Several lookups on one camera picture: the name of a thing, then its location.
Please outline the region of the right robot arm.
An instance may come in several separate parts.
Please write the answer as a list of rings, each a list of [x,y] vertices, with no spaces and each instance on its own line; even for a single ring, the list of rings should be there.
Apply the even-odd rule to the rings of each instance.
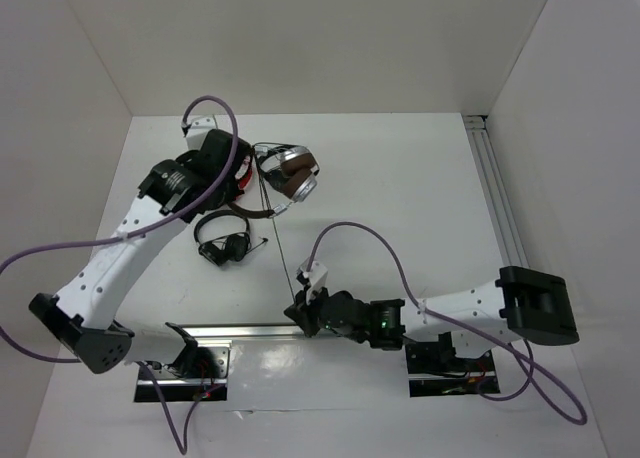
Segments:
[[[307,337],[328,330],[373,349],[398,350],[444,335],[436,357],[448,370],[460,369],[499,342],[523,339],[552,347],[579,340],[565,280],[529,268],[503,267],[494,281],[412,306],[404,299],[364,302],[347,291],[330,293],[327,275],[319,262],[300,270],[302,288],[284,311]]]

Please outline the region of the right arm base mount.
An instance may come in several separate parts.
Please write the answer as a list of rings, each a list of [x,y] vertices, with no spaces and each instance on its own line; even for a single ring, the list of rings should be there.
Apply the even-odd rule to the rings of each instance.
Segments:
[[[404,348],[409,396],[445,397],[500,393],[496,366],[491,352],[479,358],[459,358],[453,349],[441,350],[436,342],[408,344]]]

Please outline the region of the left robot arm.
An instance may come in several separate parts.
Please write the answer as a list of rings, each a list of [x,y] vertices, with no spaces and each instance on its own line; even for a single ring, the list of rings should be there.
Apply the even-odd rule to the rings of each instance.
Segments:
[[[251,153],[245,140],[211,129],[200,148],[153,166],[129,212],[114,232],[116,243],[99,249],[84,269],[55,294],[37,294],[30,311],[93,373],[122,361],[163,365],[184,377],[209,358],[178,325],[132,331],[115,316],[125,297],[162,249],[198,215],[241,193],[239,170]]]

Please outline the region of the brown silver headphones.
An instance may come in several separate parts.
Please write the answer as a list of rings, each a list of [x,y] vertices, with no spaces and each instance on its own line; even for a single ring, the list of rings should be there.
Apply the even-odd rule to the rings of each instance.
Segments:
[[[283,193],[280,194],[286,197],[289,202],[261,211],[248,210],[235,202],[230,203],[229,208],[241,216],[248,219],[273,218],[284,213],[292,203],[303,202],[316,188],[320,168],[314,155],[307,147],[281,143],[255,144],[253,158],[258,175],[263,178],[257,165],[257,159],[260,157],[276,157],[281,162],[282,170],[289,177],[289,180],[284,186]]]

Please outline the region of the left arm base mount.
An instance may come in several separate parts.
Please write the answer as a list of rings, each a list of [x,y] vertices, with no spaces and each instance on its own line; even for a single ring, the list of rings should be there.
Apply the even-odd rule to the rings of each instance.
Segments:
[[[222,402],[228,397],[230,355],[230,340],[205,340],[184,374],[156,363],[148,363],[147,369],[168,403],[188,403],[198,397],[204,402]]]

